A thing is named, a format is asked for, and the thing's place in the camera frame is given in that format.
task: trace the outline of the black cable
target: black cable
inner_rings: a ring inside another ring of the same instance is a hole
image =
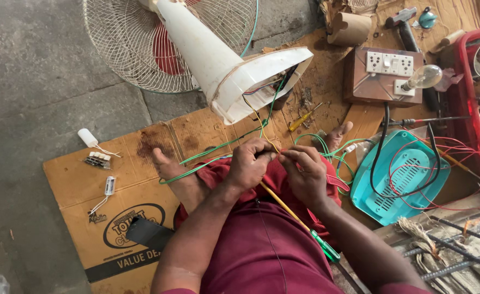
[[[416,189],[412,192],[405,193],[405,194],[402,194],[402,195],[387,196],[387,195],[383,195],[383,194],[379,193],[378,191],[376,191],[376,188],[374,187],[373,178],[374,178],[374,168],[376,167],[376,163],[378,162],[378,157],[380,157],[381,147],[383,146],[383,141],[385,140],[385,137],[387,136],[387,129],[389,128],[389,103],[384,102],[384,106],[385,106],[385,119],[384,119],[384,124],[383,124],[383,133],[381,133],[380,142],[378,143],[378,146],[376,147],[377,148],[376,149],[376,156],[374,157],[374,161],[373,161],[372,167],[371,167],[371,178],[370,178],[371,188],[374,191],[374,193],[376,193],[376,194],[378,194],[378,195],[380,195],[381,197],[384,197],[384,198],[400,198],[400,197],[409,196],[409,195],[417,193],[417,192],[425,189],[426,187],[430,186],[430,184],[434,183],[434,181],[438,178],[439,171],[441,170],[441,158],[439,157],[439,152],[438,152],[438,149],[436,147],[436,140],[434,139],[434,133],[432,132],[431,124],[428,123],[427,124],[427,130],[429,131],[429,138],[431,139],[431,147],[432,147],[432,150],[434,151],[434,154],[436,156],[436,162],[438,163],[438,167],[436,169],[436,174],[434,175],[432,180],[430,180],[428,183],[423,185],[421,188],[418,188],[418,189]]]
[[[263,227],[265,228],[265,233],[267,234],[267,238],[269,239],[269,243],[273,247],[273,251],[276,254],[276,258],[278,259],[278,262],[280,263],[280,268],[282,269],[282,274],[283,274],[283,282],[285,284],[285,294],[287,294],[287,279],[285,278],[285,271],[283,270],[282,261],[280,260],[280,257],[278,256],[278,253],[276,253],[276,249],[274,248],[274,245],[272,244],[271,237],[269,237],[269,231],[267,231],[267,226],[265,226],[265,221],[263,220],[262,211],[260,210],[260,200],[258,200],[258,198],[256,198],[255,202],[256,202],[256,207],[258,207],[258,212],[260,213],[260,218],[262,218]]]

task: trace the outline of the screwdriver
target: screwdriver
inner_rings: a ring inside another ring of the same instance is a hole
[[[401,125],[402,127],[404,127],[406,125],[412,125],[415,123],[427,123],[429,121],[443,121],[443,120],[464,119],[464,118],[470,118],[470,116],[452,116],[452,117],[427,118],[427,119],[408,118],[408,119],[402,119],[398,121],[391,121],[389,122],[389,125]]]
[[[316,108],[320,107],[320,105],[322,104],[323,102],[318,104],[318,106],[316,106],[313,110],[309,111],[308,113],[302,115],[302,117],[295,120],[291,125],[289,125],[289,131],[294,132],[300,126],[300,124],[303,124],[304,121],[313,113],[313,111],[315,111]]]

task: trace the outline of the yellow screwdriver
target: yellow screwdriver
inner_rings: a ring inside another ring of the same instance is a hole
[[[318,104],[318,106],[316,106],[313,110],[309,111],[308,113],[302,115],[302,117],[298,118],[297,120],[295,120],[291,125],[289,125],[289,131],[291,132],[294,132],[294,130],[296,130],[300,124],[303,124],[304,121],[311,115],[313,114],[313,111],[316,110],[316,108],[320,107],[320,105],[322,105],[322,103]]]

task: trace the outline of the hammer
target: hammer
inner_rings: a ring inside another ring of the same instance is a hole
[[[416,7],[407,7],[406,9],[401,10],[400,12],[387,18],[385,21],[385,27],[392,29],[393,27],[397,26],[400,30],[400,37],[403,41],[405,49],[407,51],[420,53],[420,48],[418,47],[418,44],[416,44],[416,39],[414,38],[409,25],[409,19],[416,16],[416,12]]]
[[[403,41],[403,45],[405,46],[405,50],[421,53],[421,50],[416,43],[416,39],[414,38],[414,35],[412,34],[412,30],[410,29],[409,25],[409,19],[416,16],[416,12],[417,10],[414,6],[410,6],[404,10],[400,10],[400,12],[387,18],[387,20],[385,21],[385,27],[388,29],[398,27],[400,30],[401,40]],[[423,89],[423,99],[425,99],[425,103],[427,104],[429,110],[440,110],[438,95],[433,87]]]

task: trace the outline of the foot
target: foot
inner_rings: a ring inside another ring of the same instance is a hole
[[[335,128],[327,135],[325,143],[327,144],[327,148],[329,148],[329,152],[338,149],[341,140],[343,139],[343,135],[347,134],[352,129],[352,126],[352,122],[348,121],[347,123]]]
[[[170,180],[189,171],[187,167],[167,158],[159,148],[153,149],[152,157],[158,175],[164,180]],[[198,204],[209,193],[209,188],[195,173],[167,185],[189,214],[196,209]]]

